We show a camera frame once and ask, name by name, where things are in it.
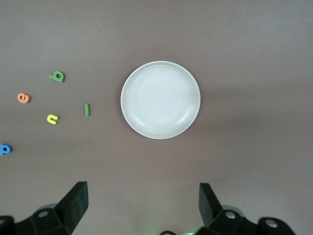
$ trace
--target foam letter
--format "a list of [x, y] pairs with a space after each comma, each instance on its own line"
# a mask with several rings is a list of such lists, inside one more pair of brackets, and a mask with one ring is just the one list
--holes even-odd
[[21, 102], [22, 104], [26, 104], [30, 101], [30, 95], [27, 93], [19, 93], [18, 101]]
[[55, 115], [55, 114], [50, 114], [47, 117], [47, 121], [53, 125], [58, 123], [59, 116]]
[[85, 104], [85, 115], [86, 116], [90, 115], [90, 106], [89, 106], [89, 104]]
[[57, 82], [64, 82], [65, 74], [60, 71], [55, 71], [53, 75], [49, 75], [49, 78]]
[[0, 145], [0, 155], [3, 156], [5, 154], [8, 154], [12, 152], [12, 146], [9, 144], [1, 144]]

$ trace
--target plate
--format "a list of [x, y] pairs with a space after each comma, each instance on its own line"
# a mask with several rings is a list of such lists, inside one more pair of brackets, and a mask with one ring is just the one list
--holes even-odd
[[126, 80], [121, 108], [127, 123], [152, 139], [167, 139], [184, 132], [196, 119], [200, 91], [184, 67], [154, 61], [136, 69]]

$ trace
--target plate rim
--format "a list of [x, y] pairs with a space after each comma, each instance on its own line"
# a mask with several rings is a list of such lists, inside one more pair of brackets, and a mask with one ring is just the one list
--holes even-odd
[[[192, 119], [192, 121], [190, 122], [190, 124], [185, 128], [183, 129], [182, 131], [180, 131], [179, 133], [177, 134], [174, 134], [174, 135], [171, 135], [171, 136], [168, 136], [168, 137], [162, 137], [162, 138], [158, 138], [158, 137], [152, 137], [152, 136], [148, 136], [148, 135], [145, 135], [145, 134], [142, 134], [140, 133], [139, 131], [137, 131], [130, 123], [129, 121], [127, 120], [126, 116], [125, 116], [125, 111], [124, 111], [124, 107], [123, 107], [123, 104], [122, 104], [122, 100], [123, 100], [123, 97], [124, 97], [124, 93], [125, 93], [125, 88], [126, 88], [126, 85], [129, 83], [129, 80], [130, 78], [133, 76], [134, 73], [136, 73], [138, 70], [140, 70], [141, 68], [145, 67], [145, 66], [148, 66], [150, 64], [158, 64], [158, 63], [166, 63], [166, 64], [171, 64], [173, 66], [176, 66], [176, 67], [179, 67], [181, 69], [183, 69], [185, 72], [187, 72], [187, 74], [193, 79], [193, 81], [195, 82], [196, 84], [196, 88], [197, 88], [197, 94], [199, 95], [199, 103], [197, 105], [197, 112], [194, 116], [194, 118]], [[191, 72], [189, 72], [186, 68], [184, 68], [183, 66], [179, 65], [179, 64], [176, 64], [174, 62], [171, 62], [171, 61], [164, 61], [164, 60], [158, 60], [158, 61], [152, 61], [152, 62], [149, 62], [149, 63], [146, 63], [146, 64], [143, 64], [141, 66], [139, 66], [137, 69], [135, 69], [129, 76], [128, 78], [126, 79], [124, 85], [123, 85], [123, 88], [122, 88], [122, 91], [121, 91], [121, 98], [120, 98], [120, 105], [121, 105], [121, 110], [122, 110], [122, 113], [123, 113], [123, 116], [124, 116], [124, 119], [126, 120], [126, 122], [128, 123], [128, 125], [133, 129], [135, 130], [137, 133], [139, 133], [140, 135], [142, 136], [145, 136], [145, 137], [148, 137], [148, 138], [151, 138], [151, 139], [155, 139], [155, 140], [164, 140], [164, 139], [169, 139], [169, 138], [172, 138], [172, 137], [175, 137], [175, 136], [178, 136], [180, 135], [181, 133], [183, 133], [184, 131], [186, 131], [193, 123], [194, 121], [196, 120], [198, 114], [199, 114], [199, 110], [200, 110], [200, 105], [201, 105], [201, 93], [200, 93], [200, 89], [199, 89], [199, 85], [196, 81], [196, 79], [194, 78], [194, 76], [191, 74]]]

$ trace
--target white plate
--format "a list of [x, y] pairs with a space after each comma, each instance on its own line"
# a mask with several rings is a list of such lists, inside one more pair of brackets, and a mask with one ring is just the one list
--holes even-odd
[[135, 131], [149, 138], [167, 139], [193, 123], [200, 108], [200, 91], [194, 77], [182, 66], [150, 62], [126, 80], [121, 107]]

